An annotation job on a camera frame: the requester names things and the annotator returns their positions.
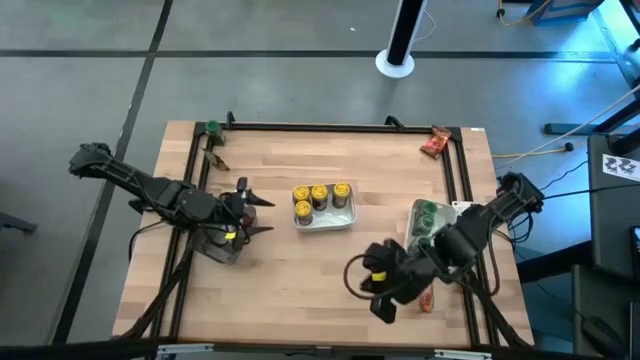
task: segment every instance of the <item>silver tray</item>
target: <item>silver tray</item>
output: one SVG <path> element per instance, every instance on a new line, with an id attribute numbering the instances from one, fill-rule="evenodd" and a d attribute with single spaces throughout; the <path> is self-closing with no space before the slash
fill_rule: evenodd
<path id="1" fill-rule="evenodd" d="M 324 186 L 327 187 L 327 190 L 329 190 L 327 207 L 322 211 L 312 209 L 311 216 L 313 216 L 313 221 L 311 221 L 311 224 L 309 225 L 300 225 L 296 216 L 295 206 L 291 206 L 293 214 L 293 224 L 296 226 L 298 231 L 313 232 L 325 230 L 340 230 L 346 229 L 356 222 L 358 216 L 356 213 L 356 202 L 354 201 L 355 193 L 353 192 L 353 186 L 349 184 L 349 187 L 351 188 L 351 195 L 347 199 L 347 204 L 342 209 L 336 209 L 335 207 L 333 207 L 333 203 L 331 201 L 331 199 L 333 199 L 333 187 L 335 185 L 336 184 L 324 184 Z"/>

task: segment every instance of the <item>white pole base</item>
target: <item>white pole base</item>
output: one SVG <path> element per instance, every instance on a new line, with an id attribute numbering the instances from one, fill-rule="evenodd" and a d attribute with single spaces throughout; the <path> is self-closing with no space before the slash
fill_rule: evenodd
<path id="1" fill-rule="evenodd" d="M 396 66 L 391 65 L 387 62 L 387 50 L 382 50 L 376 56 L 376 67 L 378 71 L 382 73 L 382 75 L 390 77 L 392 79 L 401 79 L 403 77 L 409 76 L 415 67 L 415 62 L 411 55 L 407 56 L 407 59 L 404 61 L 404 64 Z"/>

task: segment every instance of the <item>wooden table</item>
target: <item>wooden table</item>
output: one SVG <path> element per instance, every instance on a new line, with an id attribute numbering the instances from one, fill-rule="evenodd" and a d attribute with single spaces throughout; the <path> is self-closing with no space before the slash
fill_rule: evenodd
<path id="1" fill-rule="evenodd" d="M 194 125 L 191 121 L 168 123 L 155 176 L 182 179 Z M 463 128 L 461 133 L 474 200 L 485 203 L 496 190 L 486 133 L 475 128 Z M 274 208 L 258 208 L 259 223 L 275 230 L 255 236 L 232 266 L 196 253 L 180 324 L 181 340 L 239 345 L 469 347 L 457 285 L 434 281 L 433 313 L 421 313 L 416 304 L 401 306 L 397 321 L 386 325 L 369 313 L 367 301 L 352 297 L 342 283 L 345 262 L 371 242 L 387 237 L 403 241 L 415 199 L 447 202 L 441 162 L 418 151 L 426 135 L 229 131 L 227 137 L 224 147 L 216 147 L 216 154 L 231 171 L 211 170 L 207 190 L 233 190 L 237 178 L 247 176 L 258 196 L 276 204 Z M 450 151 L 455 154 L 451 145 Z M 200 151 L 194 179 L 202 156 Z M 455 156 L 451 157 L 457 169 Z M 457 170 L 454 175 L 461 199 Z M 296 231 L 291 189 L 298 184 L 338 181 L 347 181 L 354 189 L 358 219 L 353 227 L 311 234 Z M 141 226 L 157 220 L 155 214 L 146 214 Z M 129 329 L 156 295 L 170 232 L 164 227 L 138 237 L 114 334 Z M 511 245 L 497 236 L 494 245 L 502 278 L 494 300 L 519 335 L 533 343 Z M 356 285 L 366 274 L 357 268 L 353 267 L 350 276 Z M 493 284 L 488 261 L 487 269 Z M 487 343 L 482 306 L 475 300 L 481 340 Z M 162 334 L 168 331 L 172 309 L 170 300 Z"/>

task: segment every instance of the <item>black robotic arm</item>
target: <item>black robotic arm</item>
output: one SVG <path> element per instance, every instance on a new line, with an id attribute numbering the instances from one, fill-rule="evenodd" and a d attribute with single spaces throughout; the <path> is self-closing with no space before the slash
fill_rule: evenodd
<path id="1" fill-rule="evenodd" d="M 274 204 L 254 195 L 244 177 L 238 179 L 235 192 L 215 197 L 193 184 L 140 171 L 114 158 L 101 143 L 80 145 L 69 172 L 80 178 L 106 179 L 136 196 L 129 204 L 139 213 L 153 210 L 170 225 L 198 231 L 190 245 L 219 262 L 233 263 L 251 235 L 273 229 L 254 226 L 254 206 Z"/>
<path id="2" fill-rule="evenodd" d="M 370 300 L 370 311 L 386 323 L 395 321 L 396 306 L 417 298 L 435 278 L 444 283 L 458 283 L 473 291 L 494 318 L 496 326 L 511 346 L 528 346 L 504 319 L 491 296 L 472 270 L 478 254 L 487 246 L 493 231 L 520 214 L 542 211 L 544 195 L 522 174 L 504 176 L 497 197 L 486 205 L 472 205 L 453 225 L 446 225 L 434 235 L 434 246 L 418 246 L 407 253 L 393 239 L 371 244 L 364 254 L 354 257 L 345 269 L 345 286 L 355 296 Z M 371 275 L 360 283 L 363 296 L 351 289 L 348 267 L 362 258 L 362 266 Z"/>

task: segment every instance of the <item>yellow label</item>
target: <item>yellow label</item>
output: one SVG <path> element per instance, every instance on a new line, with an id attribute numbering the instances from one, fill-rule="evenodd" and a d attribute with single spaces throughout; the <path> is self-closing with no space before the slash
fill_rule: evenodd
<path id="1" fill-rule="evenodd" d="M 387 272 L 379 272 L 379 273 L 371 273 L 371 280 L 373 281 L 384 281 L 387 278 Z"/>
<path id="2" fill-rule="evenodd" d="M 328 194 L 329 191 L 324 185 L 316 185 L 311 189 L 311 195 L 313 195 L 313 198 L 316 200 L 324 200 L 327 198 Z"/>
<path id="3" fill-rule="evenodd" d="M 339 183 L 333 187 L 333 193 L 339 197 L 347 197 L 349 195 L 349 191 L 351 191 L 351 189 L 347 183 Z"/>
<path id="4" fill-rule="evenodd" d="M 309 216 L 311 214 L 311 204 L 308 201 L 300 201 L 296 204 L 296 215 Z"/>
<path id="5" fill-rule="evenodd" d="M 309 188 L 304 185 L 296 186 L 293 189 L 293 198 L 300 200 L 307 200 L 309 198 Z"/>

